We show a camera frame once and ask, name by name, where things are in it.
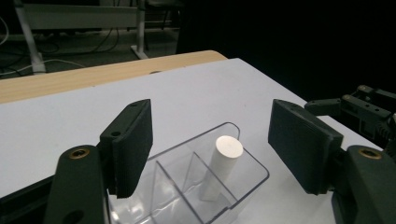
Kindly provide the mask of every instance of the white tabletop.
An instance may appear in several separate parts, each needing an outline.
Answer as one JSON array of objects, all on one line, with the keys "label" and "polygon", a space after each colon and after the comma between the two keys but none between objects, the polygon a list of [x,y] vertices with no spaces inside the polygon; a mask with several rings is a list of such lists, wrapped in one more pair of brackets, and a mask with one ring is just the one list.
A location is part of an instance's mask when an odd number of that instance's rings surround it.
[{"label": "white tabletop", "polygon": [[[331,194],[308,195],[267,142],[273,99],[305,101],[239,60],[203,63],[100,86],[0,105],[0,197],[53,175],[59,156],[96,145],[129,103],[151,99],[150,155],[229,121],[270,173],[239,223],[334,223]],[[379,148],[329,117],[342,147]]]}]

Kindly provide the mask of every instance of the transparent compartment tray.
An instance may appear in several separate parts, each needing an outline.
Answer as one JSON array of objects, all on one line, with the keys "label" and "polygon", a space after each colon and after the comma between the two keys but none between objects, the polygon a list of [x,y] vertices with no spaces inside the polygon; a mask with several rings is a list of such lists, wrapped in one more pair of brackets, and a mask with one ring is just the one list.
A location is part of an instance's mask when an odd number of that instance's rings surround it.
[{"label": "transparent compartment tray", "polygon": [[[234,124],[223,123],[150,157],[130,198],[109,196],[112,222],[194,224],[236,220],[255,190],[269,177],[267,169],[245,148],[226,180],[210,169],[216,139],[223,135],[239,139],[239,133]],[[203,183],[208,178],[219,194],[203,200]]]}]

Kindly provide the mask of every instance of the dark floor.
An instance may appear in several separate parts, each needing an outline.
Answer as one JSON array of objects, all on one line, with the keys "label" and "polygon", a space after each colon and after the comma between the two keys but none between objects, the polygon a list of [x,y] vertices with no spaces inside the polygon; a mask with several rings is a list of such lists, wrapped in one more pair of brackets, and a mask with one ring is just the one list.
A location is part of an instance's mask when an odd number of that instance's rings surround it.
[{"label": "dark floor", "polygon": [[[178,28],[148,28],[145,53],[149,58],[176,53]],[[136,30],[113,29],[51,34],[35,34],[47,73],[139,60],[131,46]],[[11,35],[0,46],[0,78],[33,75],[29,51],[22,35]]]}]

